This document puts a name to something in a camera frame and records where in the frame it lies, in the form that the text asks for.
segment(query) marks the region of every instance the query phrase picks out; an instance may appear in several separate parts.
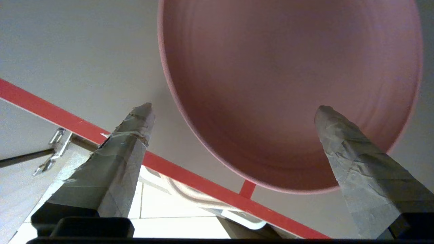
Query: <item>gray tape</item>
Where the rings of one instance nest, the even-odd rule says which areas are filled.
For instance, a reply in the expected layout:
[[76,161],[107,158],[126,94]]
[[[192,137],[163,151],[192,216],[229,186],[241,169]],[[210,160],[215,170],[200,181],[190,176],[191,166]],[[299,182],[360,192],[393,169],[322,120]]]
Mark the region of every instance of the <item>gray tape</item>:
[[359,234],[377,238],[405,212],[434,212],[434,194],[332,107],[315,125]]
[[127,217],[154,120],[150,103],[134,108],[47,202]]

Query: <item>red bar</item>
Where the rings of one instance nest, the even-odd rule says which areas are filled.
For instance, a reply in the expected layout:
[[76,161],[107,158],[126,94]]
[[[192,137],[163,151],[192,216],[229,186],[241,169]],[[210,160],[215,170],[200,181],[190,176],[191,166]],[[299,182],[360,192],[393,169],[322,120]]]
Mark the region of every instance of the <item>red bar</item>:
[[253,191],[255,191],[255,187],[256,187],[255,183],[245,180],[243,186],[241,187],[240,195],[248,199],[252,198]]

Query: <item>metal hinge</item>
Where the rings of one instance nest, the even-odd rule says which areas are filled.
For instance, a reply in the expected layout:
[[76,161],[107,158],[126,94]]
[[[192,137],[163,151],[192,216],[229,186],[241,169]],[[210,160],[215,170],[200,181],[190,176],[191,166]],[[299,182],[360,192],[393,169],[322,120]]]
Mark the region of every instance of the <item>metal hinge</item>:
[[64,128],[58,128],[51,138],[49,145],[54,145],[54,154],[47,159],[43,164],[39,165],[33,173],[33,176],[40,175],[43,172],[50,170],[56,159],[60,158],[66,151],[66,147],[71,141],[72,132],[65,130]]

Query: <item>white surface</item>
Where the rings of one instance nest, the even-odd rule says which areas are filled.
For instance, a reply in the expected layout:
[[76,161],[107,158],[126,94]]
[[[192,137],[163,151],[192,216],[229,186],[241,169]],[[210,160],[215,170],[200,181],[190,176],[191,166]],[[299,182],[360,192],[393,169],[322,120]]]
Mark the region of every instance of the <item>white surface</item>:
[[230,239],[216,217],[143,218],[131,220],[134,237]]
[[134,192],[133,202],[131,203],[130,212],[128,213],[129,219],[140,218],[142,192],[143,192],[143,183],[139,181],[137,182],[136,190]]
[[203,217],[214,214],[149,185],[143,186],[141,218]]
[[52,190],[48,194],[44,193],[74,152],[67,150],[49,171],[36,177],[32,176],[33,172],[50,155],[0,168],[0,243],[7,243],[26,218],[30,221],[30,214],[42,205],[43,196],[44,199],[50,196]]
[[221,212],[221,216],[228,218],[232,221],[235,221],[239,223],[240,225],[244,225],[245,227],[251,229],[251,230],[259,230],[260,228],[264,227],[267,222],[257,219],[255,222],[251,220],[247,220],[246,218],[242,217],[240,213],[235,214],[229,210],[223,210]]
[[390,156],[434,192],[434,2],[416,0],[424,42],[424,72],[418,103]]
[[58,128],[1,99],[0,125],[0,160],[52,148],[48,142]]
[[10,240],[9,244],[24,244],[36,237],[38,237],[38,234],[32,224],[23,223],[20,228],[18,228],[17,233]]

